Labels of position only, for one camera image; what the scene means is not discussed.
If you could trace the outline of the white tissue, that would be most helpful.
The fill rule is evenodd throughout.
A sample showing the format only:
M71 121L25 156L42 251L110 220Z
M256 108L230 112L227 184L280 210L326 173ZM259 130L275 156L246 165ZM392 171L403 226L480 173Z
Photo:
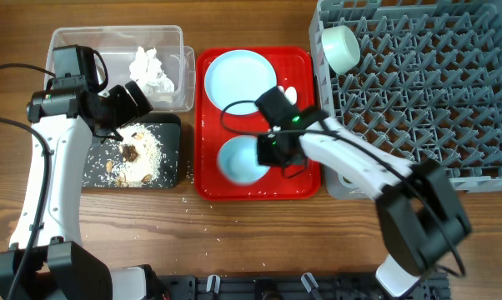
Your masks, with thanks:
M162 65L154 47L149 50L138 47L135 59L128 67L129 77L144 93L173 93L175 85L162 69Z

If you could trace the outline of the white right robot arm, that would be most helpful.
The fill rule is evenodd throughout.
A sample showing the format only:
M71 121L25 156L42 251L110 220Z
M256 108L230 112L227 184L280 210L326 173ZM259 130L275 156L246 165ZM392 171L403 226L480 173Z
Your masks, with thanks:
M312 160L374 200L388 251L375 277L388 295L406 296L447 253L459 267L457 276L465 275L457 246L472 226L438 162L414 163L389 154L318 107L299 110L276 87L254 104L271 127L258 135L259 164L286 168Z

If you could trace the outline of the light blue bowl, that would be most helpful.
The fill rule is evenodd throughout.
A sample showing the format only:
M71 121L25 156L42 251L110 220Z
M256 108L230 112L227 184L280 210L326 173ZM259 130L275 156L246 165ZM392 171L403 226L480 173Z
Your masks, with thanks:
M219 171L233 184L248 186L263 178L269 166L259 164L258 139L240 135L229 139L218 151Z

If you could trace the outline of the white plastic spoon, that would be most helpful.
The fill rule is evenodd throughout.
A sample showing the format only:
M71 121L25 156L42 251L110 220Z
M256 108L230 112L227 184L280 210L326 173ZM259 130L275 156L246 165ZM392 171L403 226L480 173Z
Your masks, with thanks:
M298 94L295 87L287 87L284 91L284 96L289 100L291 105L297 103Z

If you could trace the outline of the mint green bowl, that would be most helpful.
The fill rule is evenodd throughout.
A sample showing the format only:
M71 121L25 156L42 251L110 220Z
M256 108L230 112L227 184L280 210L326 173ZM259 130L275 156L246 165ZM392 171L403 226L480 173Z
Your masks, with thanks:
M337 74L345 74L360 60L360 47L354 32L341 25L323 30L322 45L329 66Z

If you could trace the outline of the rice and food scraps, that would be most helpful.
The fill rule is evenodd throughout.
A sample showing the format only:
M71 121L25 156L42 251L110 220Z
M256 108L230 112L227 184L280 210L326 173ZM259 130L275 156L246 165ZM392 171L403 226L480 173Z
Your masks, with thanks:
M164 188L171 177L163 170L167 162L160 124L135 123L118 130L121 142L93 144L83 171L85 188Z

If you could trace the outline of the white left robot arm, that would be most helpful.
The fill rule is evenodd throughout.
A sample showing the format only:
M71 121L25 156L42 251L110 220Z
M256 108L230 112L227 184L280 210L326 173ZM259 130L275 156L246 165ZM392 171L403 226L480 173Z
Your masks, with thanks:
M33 154L18 225L0 252L0 296L153 299L159 290L152 268L110 270L83 248L79 222L88 149L94 140L119 140L119 128L152 105L134 82L110 87L102 56L90 47L57 47L53 59L46 88L27 106L23 127Z

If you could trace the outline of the light blue plate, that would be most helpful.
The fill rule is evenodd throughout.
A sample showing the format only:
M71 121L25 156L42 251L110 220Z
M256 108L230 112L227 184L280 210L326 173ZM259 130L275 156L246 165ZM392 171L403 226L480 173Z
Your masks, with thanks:
M204 90L210 102L226 113L243 116L256 113L254 102L270 88L277 86L272 64L262 55L249 50L233 50L216 57L204 76Z

